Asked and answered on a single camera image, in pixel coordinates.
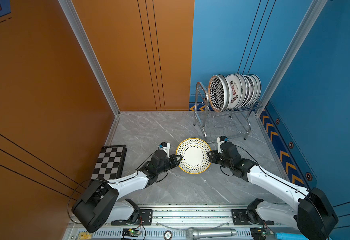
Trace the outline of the yellow rimmed dotted plate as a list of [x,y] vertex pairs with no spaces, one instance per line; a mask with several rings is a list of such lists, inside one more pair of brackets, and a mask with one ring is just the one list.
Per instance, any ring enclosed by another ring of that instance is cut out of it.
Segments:
[[207,155],[210,151],[211,147],[202,139],[189,138],[182,141],[176,149],[176,155],[182,156],[179,167],[188,174],[203,173],[211,165]]

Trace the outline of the silver wire dish rack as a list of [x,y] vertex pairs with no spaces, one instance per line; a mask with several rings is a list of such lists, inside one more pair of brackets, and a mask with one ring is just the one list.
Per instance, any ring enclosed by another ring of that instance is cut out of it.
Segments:
[[215,112],[209,102],[210,96],[203,83],[196,84],[194,102],[190,103],[193,112],[193,125],[201,130],[202,138],[208,143],[215,143],[218,137],[226,136],[228,139],[242,137],[246,140],[253,128],[250,121],[251,113],[263,107],[257,101],[249,107],[239,110],[229,110],[221,113]]

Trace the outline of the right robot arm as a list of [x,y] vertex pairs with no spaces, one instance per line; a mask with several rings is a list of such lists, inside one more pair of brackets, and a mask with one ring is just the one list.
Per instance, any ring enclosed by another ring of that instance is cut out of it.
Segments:
[[238,149],[239,146],[224,140],[207,156],[210,163],[228,168],[233,176],[259,186],[285,202],[282,206],[255,199],[246,210],[249,223],[276,222],[298,229],[309,240],[330,238],[338,216],[322,190],[292,184],[267,171],[254,157],[243,158]]

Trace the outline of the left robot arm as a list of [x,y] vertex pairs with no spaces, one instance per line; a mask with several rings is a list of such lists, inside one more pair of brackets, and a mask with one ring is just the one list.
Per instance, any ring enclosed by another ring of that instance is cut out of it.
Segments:
[[72,206],[72,213],[92,234],[113,221],[139,223],[140,207],[131,199],[120,199],[158,182],[162,173],[176,168],[183,157],[169,154],[166,148],[156,150],[151,160],[142,164],[136,173],[115,180],[91,180],[90,185]]

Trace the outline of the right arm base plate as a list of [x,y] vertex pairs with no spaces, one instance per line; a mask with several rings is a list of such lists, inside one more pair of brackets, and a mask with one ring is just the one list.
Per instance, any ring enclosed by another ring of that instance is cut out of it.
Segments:
[[238,225],[271,225],[275,224],[274,221],[264,221],[260,218],[255,210],[247,209],[232,209],[232,218],[235,226]]

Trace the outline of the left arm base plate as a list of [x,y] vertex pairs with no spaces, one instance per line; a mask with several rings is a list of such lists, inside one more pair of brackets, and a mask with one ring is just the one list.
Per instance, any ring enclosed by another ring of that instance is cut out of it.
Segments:
[[142,224],[143,226],[150,226],[152,224],[153,219],[153,210],[151,209],[143,209],[139,210],[139,213],[133,214],[127,220],[116,220],[112,221],[112,226],[138,226]]

